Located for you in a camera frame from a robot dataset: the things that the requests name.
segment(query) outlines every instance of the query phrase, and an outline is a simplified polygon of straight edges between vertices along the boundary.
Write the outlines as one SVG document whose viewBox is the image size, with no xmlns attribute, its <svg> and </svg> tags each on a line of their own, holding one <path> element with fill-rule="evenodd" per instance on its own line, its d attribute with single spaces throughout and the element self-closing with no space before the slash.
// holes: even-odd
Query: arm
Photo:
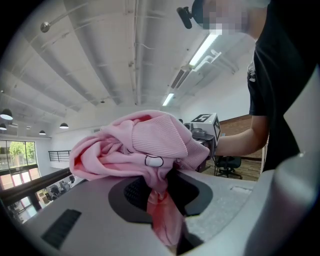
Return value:
<svg viewBox="0 0 320 256">
<path fill-rule="evenodd" d="M 237 135 L 220 137 L 217 156 L 245 156 L 262 149 L 267 143 L 269 123 L 266 116 L 253 115 L 251 128 Z"/>
</svg>

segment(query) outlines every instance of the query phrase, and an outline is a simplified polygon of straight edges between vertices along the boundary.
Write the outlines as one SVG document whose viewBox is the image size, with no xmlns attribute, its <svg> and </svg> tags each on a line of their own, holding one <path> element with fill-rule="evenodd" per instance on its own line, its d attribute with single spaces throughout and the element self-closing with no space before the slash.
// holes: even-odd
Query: office chair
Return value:
<svg viewBox="0 0 320 256">
<path fill-rule="evenodd" d="M 218 167 L 218 173 L 216 176 L 226 176 L 229 175 L 239 177 L 242 180 L 242 176 L 235 173 L 235 168 L 239 168 L 241 165 L 241 157 L 239 156 L 219 156 L 215 162 L 215 166 Z"/>
</svg>

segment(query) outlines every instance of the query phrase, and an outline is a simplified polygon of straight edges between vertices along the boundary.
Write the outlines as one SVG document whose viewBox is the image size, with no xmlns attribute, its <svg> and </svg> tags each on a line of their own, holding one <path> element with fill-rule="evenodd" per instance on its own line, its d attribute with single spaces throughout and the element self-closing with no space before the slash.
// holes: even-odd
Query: railing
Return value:
<svg viewBox="0 0 320 256">
<path fill-rule="evenodd" d="M 34 206 L 35 210 L 40 211 L 41 205 L 37 198 L 37 192 L 42 190 L 53 183 L 56 183 L 68 176 L 72 173 L 69 168 L 61 169 L 56 172 L 50 173 L 46 176 L 42 176 L 40 178 L 31 180 L 27 183 L 21 184 L 19 186 L 15 186 L 3 191 L 0 191 L 0 199 L 3 204 L 7 207 L 19 200 L 28 197 L 31 204 Z"/>
<path fill-rule="evenodd" d="M 71 150 L 48 151 L 50 162 L 69 162 L 70 151 Z"/>
</svg>

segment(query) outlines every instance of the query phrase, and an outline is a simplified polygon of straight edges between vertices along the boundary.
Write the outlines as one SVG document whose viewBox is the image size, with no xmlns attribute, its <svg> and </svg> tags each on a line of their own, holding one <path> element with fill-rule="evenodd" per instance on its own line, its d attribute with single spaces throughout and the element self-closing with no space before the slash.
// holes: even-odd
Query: floor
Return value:
<svg viewBox="0 0 320 256">
<path fill-rule="evenodd" d="M 207 161 L 207 168 L 203 173 L 207 175 L 214 175 L 215 164 L 212 160 Z M 257 181 L 260 176 L 261 162 L 243 160 L 241 161 L 241 166 L 235 169 L 237 174 L 242 175 L 242 179 L 245 181 Z M 238 179 L 236 176 L 229 176 L 230 178 Z"/>
</svg>

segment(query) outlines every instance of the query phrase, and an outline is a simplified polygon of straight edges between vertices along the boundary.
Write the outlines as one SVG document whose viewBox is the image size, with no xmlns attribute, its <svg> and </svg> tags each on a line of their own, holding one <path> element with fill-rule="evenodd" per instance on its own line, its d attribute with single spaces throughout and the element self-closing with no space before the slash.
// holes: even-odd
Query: ceiling light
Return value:
<svg viewBox="0 0 320 256">
<path fill-rule="evenodd" d="M 4 123 L 0 124 L 0 130 L 5 131 L 7 129 Z"/>
<path fill-rule="evenodd" d="M 214 30 L 214 33 L 211 32 L 209 36 L 204 40 L 203 44 L 200 46 L 198 51 L 193 56 L 192 60 L 190 61 L 191 66 L 195 66 L 201 57 L 205 54 L 205 52 L 209 49 L 212 43 L 217 39 L 219 34 L 221 34 L 221 30 Z"/>
<path fill-rule="evenodd" d="M 65 122 L 63 122 L 62 124 L 60 124 L 60 128 L 61 129 L 68 129 L 69 126 Z"/>
<path fill-rule="evenodd" d="M 6 120 L 12 120 L 13 117 L 12 117 L 12 112 L 10 109 L 6 108 L 2 111 L 2 113 L 0 114 L 0 117 L 2 117 L 3 119 L 6 119 Z"/>
<path fill-rule="evenodd" d="M 169 101 L 172 99 L 172 97 L 174 96 L 175 94 L 174 93 L 169 93 L 168 97 L 166 97 L 164 103 L 162 106 L 166 106 L 168 105 Z"/>
</svg>

